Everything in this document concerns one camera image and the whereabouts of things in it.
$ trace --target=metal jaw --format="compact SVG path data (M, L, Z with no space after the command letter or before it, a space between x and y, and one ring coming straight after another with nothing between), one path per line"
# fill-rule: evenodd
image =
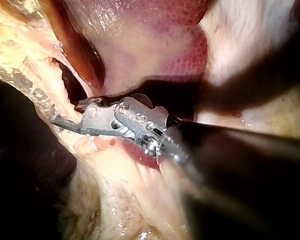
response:
M51 123L72 132L87 136L118 136L130 140L156 158L159 143L167 129L168 111L154 107L152 101L143 94L124 97L119 102L106 104L103 98L88 98L76 106L83 117L76 124L56 113Z

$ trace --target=glistening moist surface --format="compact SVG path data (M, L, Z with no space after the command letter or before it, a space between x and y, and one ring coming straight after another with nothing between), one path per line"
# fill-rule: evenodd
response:
M99 89L102 94L124 92L149 76L168 76L168 80L173 79L171 76L187 76L177 79L202 81L203 86L231 83L251 63L284 44L297 27L290 18L294 4L290 0L284 4L275 0L214 1L199 25L200 18L169 22L171 17L159 11L162 6L158 6L162 19L154 17L158 11L141 14L138 4L142 1L136 2L128 10L125 5L110 12L109 1L68 2L73 18L97 48L107 69L104 86ZM0 5L0 79L31 99L43 119L57 109L78 121L81 116L67 98L62 72L52 61L56 58L73 71L61 43L43 13L37 12L36 1L23 1L20 7L31 20L7 13ZM273 76L263 77L271 81ZM79 80L90 96L95 93ZM241 115L231 110L227 113L231 116L206 107L214 101L222 102L222 93L202 94L202 104L196 109L199 122L300 137L300 87L258 106L240 109ZM50 127L78 159L64 213L65 238L186 238L184 219L157 170L136 163L115 139Z

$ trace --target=small hole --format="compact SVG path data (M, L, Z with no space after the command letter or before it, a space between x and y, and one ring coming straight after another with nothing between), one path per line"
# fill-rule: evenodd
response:
M158 134L159 136L161 136L161 135L163 134L163 132L160 131L160 130L157 129L157 128L154 128L153 131L154 131L156 134Z

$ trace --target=screw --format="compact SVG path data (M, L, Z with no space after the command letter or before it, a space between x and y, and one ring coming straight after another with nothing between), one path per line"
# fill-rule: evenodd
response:
M97 115L97 109L92 106L88 108L88 116L89 118L94 118Z
M129 110L129 104L127 102L122 102L119 105L119 113L126 114Z

